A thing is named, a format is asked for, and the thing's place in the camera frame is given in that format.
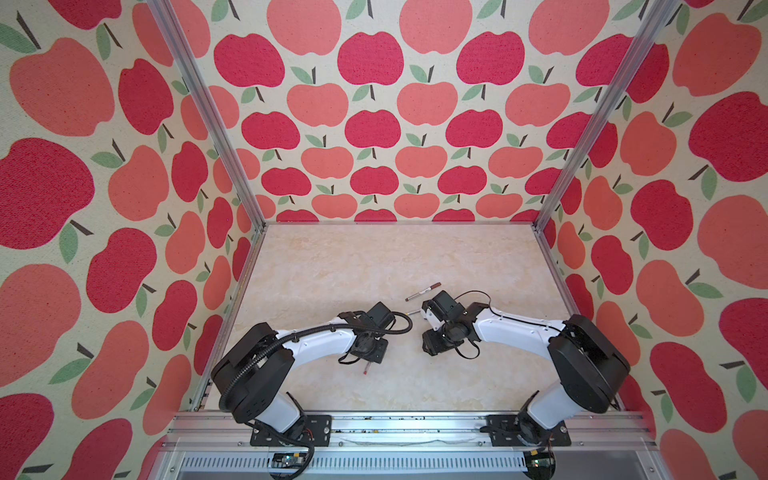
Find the beige marble surface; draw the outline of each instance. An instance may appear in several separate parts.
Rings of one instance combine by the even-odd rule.
[[[253,325],[293,329],[327,322],[337,313],[368,310],[383,301],[391,310],[417,310],[442,282],[453,296],[484,290],[493,306],[534,318],[565,319],[567,311],[531,228],[522,225],[270,225],[227,349]],[[465,306],[485,301],[468,294]],[[338,356],[291,372],[283,391],[305,409],[494,410],[517,409],[537,389],[557,379],[541,357],[497,343],[479,343],[481,355],[422,351],[428,323],[388,336],[381,365],[339,365]],[[398,321],[399,328],[404,324]],[[472,346],[462,346],[467,356]],[[211,389],[207,408],[219,392]]]

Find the green leaf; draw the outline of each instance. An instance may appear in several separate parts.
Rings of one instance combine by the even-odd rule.
[[[488,0],[485,5],[480,8],[477,18],[488,18],[493,15],[493,12],[498,10],[498,7],[502,5],[502,0]]]
[[[176,89],[176,91],[177,91],[177,92],[179,92],[180,94],[182,94],[182,95],[189,95],[190,91],[189,91],[189,90],[187,90],[187,87],[185,87],[185,86],[184,86],[184,84],[183,84],[183,83],[181,83],[180,81],[178,81],[178,80],[174,80],[174,81],[172,81],[170,84],[171,84],[171,85],[172,85],[172,86],[173,86],[173,87]]]
[[[691,117],[693,117],[693,115],[686,111],[678,111],[676,114],[672,114],[664,122],[664,125],[669,128],[676,127],[677,125],[684,124],[685,122],[690,120]]]
[[[153,394],[154,394],[154,389],[146,389],[142,393],[139,393],[139,396],[136,397],[134,402],[131,404],[131,407],[129,408],[129,410],[135,410],[141,407],[144,403],[149,402],[149,399],[152,398]]]
[[[411,65],[411,73],[417,81],[420,81],[423,84],[427,83],[427,80],[429,79],[429,77],[427,77],[427,72],[418,65]]]
[[[722,298],[723,294],[709,283],[694,282],[688,285],[688,288],[694,295],[703,298]]]
[[[712,167],[707,168],[701,176],[701,193],[707,200],[712,200],[716,189],[717,172]]]
[[[146,309],[147,291],[143,287],[139,287],[139,292],[136,294],[136,313],[138,313],[139,316],[143,316]]]
[[[621,105],[621,116],[625,120],[629,120],[629,114],[632,113],[632,99],[629,95],[624,99],[624,103]]]
[[[752,23],[760,20],[766,15],[768,15],[768,0],[763,0],[750,8],[750,10],[741,18],[741,21],[742,23]]]
[[[667,420],[667,423],[669,423],[672,419],[672,414],[674,414],[672,399],[669,395],[665,394],[663,397],[661,397],[661,413],[664,415],[664,420]]]
[[[357,90],[355,90],[355,94],[352,96],[352,101],[360,101],[363,98],[368,96],[368,93],[371,91],[371,87],[368,85],[363,85],[362,87],[358,87]]]
[[[637,250],[640,252],[640,256],[645,260],[645,257],[648,255],[648,247],[650,247],[650,242],[648,242],[648,235],[643,233],[640,235],[640,239],[637,241]]]
[[[26,35],[2,23],[0,23],[0,43],[19,53],[37,51],[35,44],[29,41]]]
[[[467,154],[468,151],[469,151],[469,147],[459,148],[456,151],[456,153],[454,153],[451,156],[451,160],[456,160],[457,158],[464,157]]]
[[[415,145],[416,147],[422,146],[422,139],[419,137],[416,137],[414,134],[406,134],[406,137],[408,138],[408,141],[411,142],[411,144]]]
[[[536,65],[531,65],[528,67],[528,74],[531,75],[531,80],[533,80],[534,83],[544,83],[544,72],[541,71],[541,69]]]
[[[481,91],[482,91],[482,84],[475,85],[474,87],[467,90],[467,93],[464,94],[464,96],[462,97],[462,100],[471,100],[477,97],[478,95],[480,95]]]
[[[191,330],[192,329],[190,327],[187,327],[187,328],[184,329],[183,341],[184,341],[184,349],[185,350],[188,350],[190,348],[190,342],[192,341],[192,332],[191,332]]]
[[[588,88],[587,90],[582,91],[578,97],[574,100],[574,103],[577,104],[580,101],[589,100],[590,98],[594,97],[594,95],[600,90],[600,87],[592,87]]]
[[[109,54],[112,52],[112,40],[110,40],[107,27],[103,23],[96,28],[96,46],[101,60],[109,58]]]
[[[558,158],[565,155],[565,152],[567,152],[567,148],[563,148],[562,150],[556,150],[553,154],[551,154],[549,157],[546,157],[544,161],[550,161],[550,160],[557,160]]]
[[[120,157],[108,151],[100,151],[91,157],[91,160],[106,168],[119,168],[123,166],[123,161]]]
[[[227,17],[230,11],[230,3],[227,0],[216,0],[214,7],[210,11],[210,19],[213,22],[220,22]]]
[[[645,3],[645,0],[632,0],[625,6],[621,7],[621,10],[619,10],[611,20],[624,20],[626,17],[640,10],[640,7],[643,6],[643,3]]]
[[[736,387],[739,389],[741,398],[745,402],[749,403],[755,396],[757,390],[757,380],[752,369],[748,366],[742,366],[738,372],[736,372]]]
[[[71,223],[64,225],[58,235],[58,249],[65,263],[70,263],[78,252],[78,232]]]
[[[323,141],[320,140],[318,137],[315,137],[314,135],[304,135],[307,140],[310,141],[312,145],[318,148],[323,148]]]
[[[80,375],[85,371],[85,369],[88,368],[88,365],[91,364],[91,359],[77,359],[73,360],[67,365],[62,366],[58,372],[54,373],[53,377],[51,378],[51,381],[48,382],[49,385],[53,385],[55,383],[63,383],[67,380],[71,380],[74,377]]]
[[[300,82],[312,85],[312,75],[306,73],[306,70],[299,67],[291,67],[290,70],[296,75],[296,78],[298,78]]]
[[[240,97],[240,103],[246,104],[256,98],[256,87],[248,87],[243,90],[243,96]]]
[[[650,332],[642,325],[637,325],[636,323],[633,323],[632,325],[629,325],[629,328],[632,329],[635,335],[639,336],[642,339],[652,339],[653,337],[650,335]]]
[[[346,19],[352,20],[358,18],[363,10],[366,9],[366,0],[353,0],[346,10]]]
[[[160,153],[165,152],[165,147],[168,145],[168,139],[165,136],[165,129],[162,127],[157,129],[157,144],[160,146]]]
[[[616,187],[614,187],[614,192],[619,195],[628,194],[632,190],[634,190],[634,188],[630,184],[618,184]]]
[[[683,3],[680,7],[680,11],[677,13],[677,21],[675,27],[677,27],[677,33],[685,35],[685,29],[688,28],[688,19],[690,18],[690,7]]]
[[[160,237],[170,237],[173,234],[173,232],[174,232],[174,228],[171,225],[168,225],[166,223],[165,225],[160,225],[154,231],[154,234]]]

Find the wallpaper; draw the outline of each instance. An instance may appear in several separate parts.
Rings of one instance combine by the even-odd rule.
[[[553,216],[565,282],[632,365],[621,398],[676,480],[768,478],[766,13],[681,3],[649,55],[669,54],[661,89],[630,86],[616,153]]]
[[[200,70],[220,109],[226,98],[235,112],[222,117],[269,222],[530,221],[647,10],[624,0],[195,3],[210,20]],[[664,62],[662,48],[632,100],[656,93]],[[196,129],[191,116],[185,124]],[[595,158],[616,147],[609,125]]]
[[[146,478],[250,220],[146,3],[0,2],[0,44],[0,480]]]

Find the black mounting plate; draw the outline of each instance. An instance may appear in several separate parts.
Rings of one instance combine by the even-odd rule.
[[[307,415],[306,427],[312,432],[316,447],[327,447],[331,439],[331,415]],[[302,432],[299,440],[312,441],[312,439]],[[290,446],[283,444],[280,440],[272,437],[266,430],[260,430],[258,433],[254,429],[250,435],[250,446],[252,447],[284,447]]]
[[[497,429],[509,431],[514,429],[513,425],[515,424],[516,418],[517,418],[517,415],[488,415],[485,417],[485,422],[486,422],[486,425],[496,427]],[[565,432],[563,432],[561,428],[565,429],[565,422],[558,423],[558,426],[556,426],[552,430],[552,446],[553,447],[570,447],[571,436],[568,434],[567,429],[565,429]],[[537,445],[529,445],[527,443],[524,443],[518,435],[514,435],[514,436],[500,435],[495,432],[491,432],[489,433],[489,435],[491,436],[491,444],[494,447],[537,446]]]

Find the apple print wallpaper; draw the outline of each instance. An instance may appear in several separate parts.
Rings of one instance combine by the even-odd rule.
[[[146,3],[0,2],[0,24],[0,480],[146,478],[253,228]]]
[[[225,122],[239,109],[228,134],[268,222],[533,220],[647,9],[625,0],[194,4],[211,35],[198,67]],[[182,24],[191,16],[176,11]],[[665,47],[653,51],[632,101],[656,93],[657,67],[668,63]],[[204,137],[193,114],[184,123]],[[617,142],[609,125],[594,161],[609,161]]]
[[[630,86],[618,149],[581,165],[551,223],[676,480],[768,478],[767,12],[681,3],[648,57],[669,55],[660,88]]]

